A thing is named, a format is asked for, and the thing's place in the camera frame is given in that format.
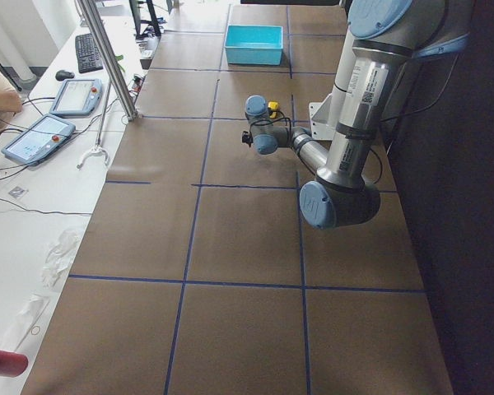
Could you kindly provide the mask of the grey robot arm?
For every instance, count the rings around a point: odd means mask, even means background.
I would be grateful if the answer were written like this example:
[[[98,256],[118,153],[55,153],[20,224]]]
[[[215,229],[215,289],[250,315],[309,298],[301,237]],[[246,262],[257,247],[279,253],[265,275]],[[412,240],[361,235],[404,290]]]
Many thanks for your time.
[[[471,1],[354,1],[332,92],[310,110],[310,128],[278,125],[268,102],[245,102],[242,141],[260,155],[292,149],[315,175],[300,190],[303,217],[326,229],[369,221],[380,193],[362,170],[404,65],[462,51]]]

